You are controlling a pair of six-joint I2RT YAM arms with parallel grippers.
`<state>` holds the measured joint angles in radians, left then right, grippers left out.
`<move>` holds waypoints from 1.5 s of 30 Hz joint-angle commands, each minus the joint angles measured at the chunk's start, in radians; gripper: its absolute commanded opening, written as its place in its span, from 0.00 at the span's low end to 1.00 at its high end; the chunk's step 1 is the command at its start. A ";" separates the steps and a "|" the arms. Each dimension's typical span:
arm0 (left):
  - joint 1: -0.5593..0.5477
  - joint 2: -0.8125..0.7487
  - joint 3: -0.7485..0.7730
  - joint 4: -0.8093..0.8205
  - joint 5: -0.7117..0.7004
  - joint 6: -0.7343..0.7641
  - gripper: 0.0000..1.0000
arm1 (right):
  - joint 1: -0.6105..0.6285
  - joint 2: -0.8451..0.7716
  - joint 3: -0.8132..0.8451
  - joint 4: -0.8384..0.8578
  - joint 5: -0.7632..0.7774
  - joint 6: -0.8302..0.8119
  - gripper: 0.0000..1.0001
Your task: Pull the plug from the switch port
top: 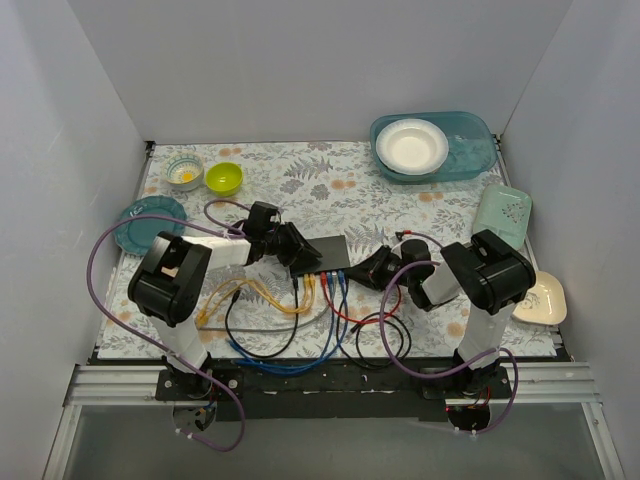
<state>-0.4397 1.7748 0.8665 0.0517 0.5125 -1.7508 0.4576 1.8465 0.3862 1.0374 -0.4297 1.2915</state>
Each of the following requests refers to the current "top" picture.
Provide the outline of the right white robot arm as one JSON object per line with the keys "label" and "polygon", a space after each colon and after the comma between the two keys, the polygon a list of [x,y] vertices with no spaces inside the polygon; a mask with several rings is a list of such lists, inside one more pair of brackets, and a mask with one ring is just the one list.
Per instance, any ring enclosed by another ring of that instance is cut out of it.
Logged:
{"label": "right white robot arm", "polygon": [[443,384],[464,397],[475,397],[496,378],[503,354],[507,321],[536,283],[536,272],[523,255],[485,229],[462,244],[441,245],[411,230],[396,234],[399,244],[383,245],[346,270],[346,277],[388,296],[397,286],[407,289],[413,304],[429,312],[464,294],[471,302],[466,330],[454,350],[452,367],[438,372],[406,367],[395,356],[385,333],[384,306],[379,308],[381,340],[389,360],[424,383]]}

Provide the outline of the black network switch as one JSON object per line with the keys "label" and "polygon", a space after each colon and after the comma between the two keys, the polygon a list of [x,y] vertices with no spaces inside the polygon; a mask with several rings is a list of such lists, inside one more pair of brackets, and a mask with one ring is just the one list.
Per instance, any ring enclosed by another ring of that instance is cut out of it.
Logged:
{"label": "black network switch", "polygon": [[344,235],[319,237],[309,239],[308,241],[322,253],[321,263],[313,271],[308,271],[304,274],[290,273],[292,276],[344,270],[351,266],[346,237]]}

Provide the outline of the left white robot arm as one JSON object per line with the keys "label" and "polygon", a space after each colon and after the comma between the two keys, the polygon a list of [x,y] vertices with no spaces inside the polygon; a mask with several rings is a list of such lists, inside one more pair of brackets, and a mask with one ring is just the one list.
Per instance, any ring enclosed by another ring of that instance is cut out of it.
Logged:
{"label": "left white robot arm", "polygon": [[203,399],[213,386],[211,373],[202,368],[208,352],[192,318],[207,272],[248,266],[264,256],[275,256],[285,267],[307,267],[319,263],[322,253],[290,222],[249,232],[231,228],[212,236],[162,231],[134,273],[128,297],[152,319],[160,342],[168,348],[168,364],[181,372],[178,387],[188,398]]}

